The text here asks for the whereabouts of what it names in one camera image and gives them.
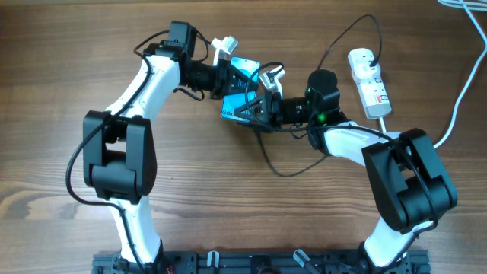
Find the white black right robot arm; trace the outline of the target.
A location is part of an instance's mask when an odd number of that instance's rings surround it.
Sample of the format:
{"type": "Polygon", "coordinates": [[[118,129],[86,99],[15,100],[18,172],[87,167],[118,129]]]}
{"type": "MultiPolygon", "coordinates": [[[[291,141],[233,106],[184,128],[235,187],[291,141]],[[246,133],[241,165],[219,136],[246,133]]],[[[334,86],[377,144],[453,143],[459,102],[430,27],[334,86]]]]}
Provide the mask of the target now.
{"type": "Polygon", "coordinates": [[[385,273],[410,261],[408,249],[421,234],[438,226],[457,205],[457,191],[425,131],[381,132],[359,126],[340,110],[336,75],[312,72],[303,97],[279,93],[281,68],[241,75],[232,85],[243,95],[235,114],[267,132],[307,133],[324,157],[346,158],[365,167],[380,214],[372,234],[361,243],[353,264],[336,266],[356,273],[385,273]]]}

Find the teal screen smartphone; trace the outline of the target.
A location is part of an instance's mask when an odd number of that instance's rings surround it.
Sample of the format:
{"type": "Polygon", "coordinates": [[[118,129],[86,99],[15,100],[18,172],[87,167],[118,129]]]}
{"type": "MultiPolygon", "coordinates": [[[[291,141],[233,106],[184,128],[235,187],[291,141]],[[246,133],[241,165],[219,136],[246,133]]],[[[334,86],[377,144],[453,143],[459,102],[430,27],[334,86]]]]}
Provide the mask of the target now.
{"type": "MultiPolygon", "coordinates": [[[[260,63],[241,57],[232,57],[230,64],[236,68],[238,72],[242,72],[244,76],[251,76],[259,67],[260,63]]],[[[231,93],[225,95],[221,106],[221,117],[223,119],[233,120],[240,123],[248,123],[248,119],[243,119],[234,115],[236,108],[245,104],[245,85],[247,81],[238,75],[232,78],[231,93]]]]}

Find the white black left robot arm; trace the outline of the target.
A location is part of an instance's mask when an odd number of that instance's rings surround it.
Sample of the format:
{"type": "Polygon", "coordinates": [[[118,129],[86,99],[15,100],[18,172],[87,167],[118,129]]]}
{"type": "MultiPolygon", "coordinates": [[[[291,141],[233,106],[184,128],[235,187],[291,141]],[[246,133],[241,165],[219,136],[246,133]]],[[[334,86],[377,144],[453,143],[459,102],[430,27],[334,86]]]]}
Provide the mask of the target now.
{"type": "Polygon", "coordinates": [[[191,24],[172,21],[167,39],[153,37],[134,49],[141,60],[138,74],[117,101],[104,111],[90,111],[83,121],[83,140],[74,156],[83,156],[84,181],[94,189],[93,206],[110,208],[121,240],[113,270],[125,273],[169,272],[161,238],[154,229],[149,194],[157,176],[152,122],[167,98],[208,94],[222,100],[228,117],[232,102],[252,98],[258,81],[257,61],[233,54],[233,37],[205,40],[215,49],[211,65],[194,59],[204,36],[191,24]]]}

